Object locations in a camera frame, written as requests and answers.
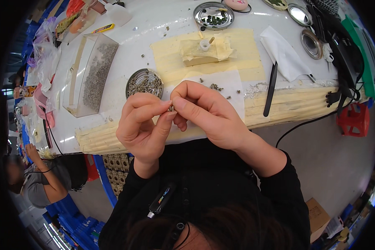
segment clear plastic box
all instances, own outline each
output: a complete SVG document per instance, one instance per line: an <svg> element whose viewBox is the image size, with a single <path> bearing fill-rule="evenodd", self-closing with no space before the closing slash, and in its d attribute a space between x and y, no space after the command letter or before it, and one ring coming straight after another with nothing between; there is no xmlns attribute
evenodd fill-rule
<svg viewBox="0 0 375 250"><path fill-rule="evenodd" d="M105 81L118 46L102 33L82 37L63 97L63 107L76 118L99 113Z"/></svg>

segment red plastic stool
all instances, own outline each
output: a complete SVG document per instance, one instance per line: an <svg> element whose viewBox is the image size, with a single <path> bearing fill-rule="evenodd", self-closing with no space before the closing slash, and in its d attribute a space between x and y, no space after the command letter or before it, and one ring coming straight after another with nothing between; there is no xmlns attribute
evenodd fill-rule
<svg viewBox="0 0 375 250"><path fill-rule="evenodd" d="M94 160L91 154L85 154L85 162L86 162L86 167L88 169L87 181L91 182L99 178L99 173L97 173L96 164L94 163Z"/></svg>
<svg viewBox="0 0 375 250"><path fill-rule="evenodd" d="M357 105L360 108L360 112L356 112L354 106ZM364 103L350 104L341 112L340 116L336 117L336 124L339 125L343 130L345 136L356 136L364 137L367 136L368 128L370 126L370 112L367 105ZM353 128L356 127L360 132L354 133Z"/></svg>

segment glue bottle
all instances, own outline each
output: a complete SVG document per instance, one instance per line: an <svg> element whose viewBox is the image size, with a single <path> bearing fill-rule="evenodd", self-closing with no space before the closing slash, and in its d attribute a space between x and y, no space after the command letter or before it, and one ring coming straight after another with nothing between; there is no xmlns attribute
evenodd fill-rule
<svg viewBox="0 0 375 250"><path fill-rule="evenodd" d="M122 26L132 18L132 15L124 7L118 4L108 4L103 0L99 0L99 2L104 4L108 17L115 25Z"/></svg>

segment metal tin lid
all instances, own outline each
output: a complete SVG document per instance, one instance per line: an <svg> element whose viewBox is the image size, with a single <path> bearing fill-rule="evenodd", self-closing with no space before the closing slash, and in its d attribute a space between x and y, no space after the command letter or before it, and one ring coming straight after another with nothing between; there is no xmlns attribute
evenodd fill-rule
<svg viewBox="0 0 375 250"><path fill-rule="evenodd" d="M311 31L304 29L300 35L300 42L304 47L304 50L314 59L321 59L324 55L322 51L322 45L318 38Z"/></svg>
<svg viewBox="0 0 375 250"><path fill-rule="evenodd" d="M193 18L197 24L210 30L222 30L229 27L235 20L233 10L226 4L219 2L205 2L199 4L193 11Z"/></svg>
<svg viewBox="0 0 375 250"><path fill-rule="evenodd" d="M306 8L301 7L298 4L289 4L287 11L289 12L290 17L301 26L308 27L313 24L312 16Z"/></svg>
<svg viewBox="0 0 375 250"><path fill-rule="evenodd" d="M128 98L135 93L151 93L160 98L163 94L163 83L154 71L142 68L131 75L126 88L125 96Z"/></svg>

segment small white cup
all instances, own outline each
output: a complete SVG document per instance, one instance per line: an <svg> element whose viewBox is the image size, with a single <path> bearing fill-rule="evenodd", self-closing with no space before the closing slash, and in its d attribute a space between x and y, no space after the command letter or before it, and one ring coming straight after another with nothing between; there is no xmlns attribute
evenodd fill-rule
<svg viewBox="0 0 375 250"><path fill-rule="evenodd" d="M200 47L202 51L208 51L211 47L211 43L209 42L208 39L204 39L200 41Z"/></svg>

